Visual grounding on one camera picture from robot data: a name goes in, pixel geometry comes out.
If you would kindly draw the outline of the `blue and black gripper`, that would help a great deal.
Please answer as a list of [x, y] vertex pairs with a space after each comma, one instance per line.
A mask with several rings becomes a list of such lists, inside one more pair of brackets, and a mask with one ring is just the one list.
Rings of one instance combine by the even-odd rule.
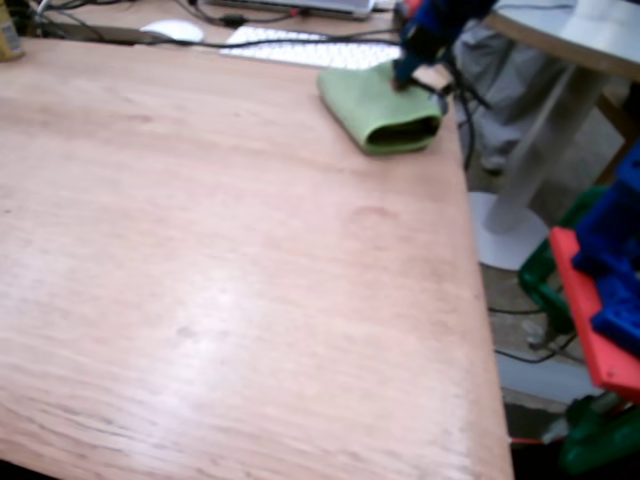
[[402, 68], [399, 59], [392, 62], [393, 89], [402, 91], [409, 85], [419, 63], [437, 63], [457, 36], [456, 23], [431, 10], [416, 11], [401, 33]]

